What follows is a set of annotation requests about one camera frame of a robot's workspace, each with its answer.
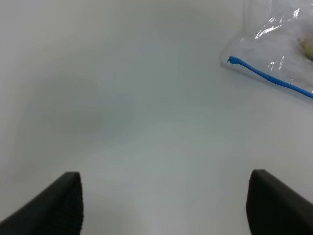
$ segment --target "white surface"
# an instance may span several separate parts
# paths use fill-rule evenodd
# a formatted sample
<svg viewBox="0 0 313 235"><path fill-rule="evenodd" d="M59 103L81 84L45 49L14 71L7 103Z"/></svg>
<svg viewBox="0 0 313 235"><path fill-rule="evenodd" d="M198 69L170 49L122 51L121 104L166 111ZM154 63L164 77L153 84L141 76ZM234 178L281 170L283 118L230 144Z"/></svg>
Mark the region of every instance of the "white surface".
<svg viewBox="0 0 313 235"><path fill-rule="evenodd" d="M313 101L221 68L242 2L3 0L0 219L82 174L82 234L247 235L250 173L313 201Z"/></svg>

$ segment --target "black rubber pad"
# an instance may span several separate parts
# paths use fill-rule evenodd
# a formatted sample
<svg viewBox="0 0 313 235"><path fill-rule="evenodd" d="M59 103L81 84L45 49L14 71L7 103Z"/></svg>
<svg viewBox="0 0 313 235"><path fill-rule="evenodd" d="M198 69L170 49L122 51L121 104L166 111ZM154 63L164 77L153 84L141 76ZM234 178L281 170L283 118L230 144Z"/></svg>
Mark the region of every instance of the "black rubber pad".
<svg viewBox="0 0 313 235"><path fill-rule="evenodd" d="M313 205L265 170L254 170L246 213L252 235L313 235Z"/></svg>
<svg viewBox="0 0 313 235"><path fill-rule="evenodd" d="M0 223L0 235L79 235L83 194L78 172L67 172Z"/></svg>

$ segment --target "ziplock bag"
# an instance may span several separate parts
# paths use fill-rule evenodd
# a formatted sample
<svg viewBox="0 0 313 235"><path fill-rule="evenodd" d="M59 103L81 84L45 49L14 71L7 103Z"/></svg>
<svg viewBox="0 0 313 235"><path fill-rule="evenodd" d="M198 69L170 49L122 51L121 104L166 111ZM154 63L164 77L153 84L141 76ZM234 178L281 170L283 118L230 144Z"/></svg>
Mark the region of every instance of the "ziplock bag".
<svg viewBox="0 0 313 235"><path fill-rule="evenodd" d="M249 0L221 63L313 98L311 49L313 55L313 0Z"/></svg>

